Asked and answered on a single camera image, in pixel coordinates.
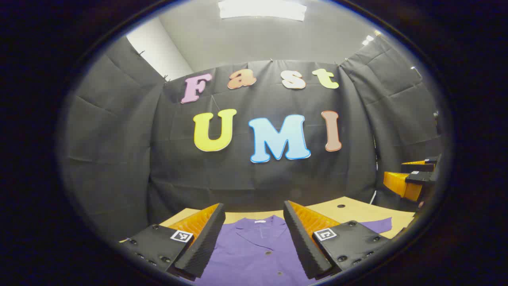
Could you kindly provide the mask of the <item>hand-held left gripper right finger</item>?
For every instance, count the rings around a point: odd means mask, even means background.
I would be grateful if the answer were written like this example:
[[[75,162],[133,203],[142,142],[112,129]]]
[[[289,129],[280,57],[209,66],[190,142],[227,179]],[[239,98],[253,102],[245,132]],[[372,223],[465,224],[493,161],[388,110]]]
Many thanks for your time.
[[[283,215],[308,278],[355,267],[390,242],[355,220],[339,223],[292,201],[284,201]]]

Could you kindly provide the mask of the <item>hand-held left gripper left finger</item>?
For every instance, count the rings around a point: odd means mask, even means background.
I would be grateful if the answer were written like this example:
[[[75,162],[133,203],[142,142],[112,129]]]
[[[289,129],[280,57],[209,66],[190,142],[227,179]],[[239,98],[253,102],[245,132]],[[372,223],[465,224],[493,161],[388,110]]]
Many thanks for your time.
[[[170,226],[152,224],[120,245],[151,268],[195,280],[210,261],[224,221],[224,205],[216,203]]]

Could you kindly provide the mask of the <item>purple knit shirt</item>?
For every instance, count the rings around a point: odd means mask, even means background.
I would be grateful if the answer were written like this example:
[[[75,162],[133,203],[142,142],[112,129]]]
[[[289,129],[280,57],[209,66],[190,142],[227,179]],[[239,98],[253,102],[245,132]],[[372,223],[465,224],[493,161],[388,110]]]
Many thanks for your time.
[[[243,218],[224,224],[196,286],[309,286],[337,271],[308,278],[284,219]]]

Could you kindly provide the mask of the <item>black backdrop cloth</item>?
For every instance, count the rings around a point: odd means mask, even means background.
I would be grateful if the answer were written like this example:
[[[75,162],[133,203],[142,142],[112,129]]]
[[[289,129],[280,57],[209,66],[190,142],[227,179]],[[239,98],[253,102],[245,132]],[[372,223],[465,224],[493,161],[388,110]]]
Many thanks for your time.
[[[183,104],[186,77],[164,83],[123,38],[69,92],[62,172],[105,239],[215,203],[367,203],[382,172],[442,150],[435,92],[383,38],[341,65],[259,60],[194,75],[206,74]]]

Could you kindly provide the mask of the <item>large ceiling light panel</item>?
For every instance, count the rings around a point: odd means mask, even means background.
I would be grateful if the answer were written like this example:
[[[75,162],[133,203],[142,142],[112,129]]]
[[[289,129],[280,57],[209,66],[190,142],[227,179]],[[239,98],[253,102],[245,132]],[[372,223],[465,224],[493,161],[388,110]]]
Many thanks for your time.
[[[222,19],[275,17],[303,21],[307,11],[307,6],[287,0],[222,0],[217,4]]]

